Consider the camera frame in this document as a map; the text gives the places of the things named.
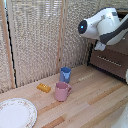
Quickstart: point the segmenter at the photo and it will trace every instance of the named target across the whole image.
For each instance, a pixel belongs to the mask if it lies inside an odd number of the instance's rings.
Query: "bamboo blind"
[[[118,8],[126,8],[128,9],[128,1],[127,0],[101,0],[99,9],[104,7],[114,7]]]
[[[18,87],[55,74],[62,0],[7,5]]]
[[[78,25],[96,12],[97,0],[69,0],[62,52],[62,66],[70,68],[86,63],[88,40],[80,37]]]
[[[0,0],[0,93],[15,88],[5,14],[4,2]]]

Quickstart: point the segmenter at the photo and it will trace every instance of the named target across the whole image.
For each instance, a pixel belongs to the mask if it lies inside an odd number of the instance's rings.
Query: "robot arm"
[[[78,31],[83,37],[97,39],[95,49],[104,50],[106,45],[114,45],[124,37],[128,31],[128,15],[120,21],[115,8],[104,8],[81,21]]]

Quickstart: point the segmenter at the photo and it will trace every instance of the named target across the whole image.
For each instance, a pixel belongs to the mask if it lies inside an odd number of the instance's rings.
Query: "white plate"
[[[35,106],[21,98],[0,103],[0,128],[32,128],[37,118]]]

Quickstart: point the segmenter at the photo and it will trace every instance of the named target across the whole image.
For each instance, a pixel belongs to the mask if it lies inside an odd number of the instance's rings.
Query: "cabinet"
[[[93,43],[90,64],[125,79],[128,69],[128,34],[119,43],[106,46],[104,51],[95,51]]]

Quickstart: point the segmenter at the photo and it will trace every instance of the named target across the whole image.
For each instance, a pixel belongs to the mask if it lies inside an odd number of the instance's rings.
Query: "blue cup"
[[[70,74],[71,74],[71,69],[67,67],[62,67],[60,69],[60,81],[69,83],[70,81]]]

